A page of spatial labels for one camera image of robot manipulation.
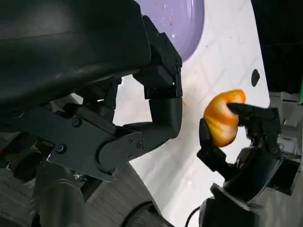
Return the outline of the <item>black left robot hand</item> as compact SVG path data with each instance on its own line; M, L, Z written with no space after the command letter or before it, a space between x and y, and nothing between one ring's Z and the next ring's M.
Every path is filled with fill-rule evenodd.
M110 182L178 136L182 60L133 0L3 0L0 129L47 143L47 160ZM151 122L116 126L122 77L143 85Z

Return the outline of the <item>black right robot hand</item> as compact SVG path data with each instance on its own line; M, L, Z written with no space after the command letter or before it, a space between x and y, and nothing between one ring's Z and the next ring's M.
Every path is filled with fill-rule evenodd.
M275 107L261 108L236 103L227 106L237 114L240 120L238 126L245 128L250 146L240 151L235 163L227 163L226 154L213 143L210 127L201 118L201 148L197 157L211 171L224 177L223 188L230 195L249 203L266 188L284 159L277 143L281 133L279 112Z

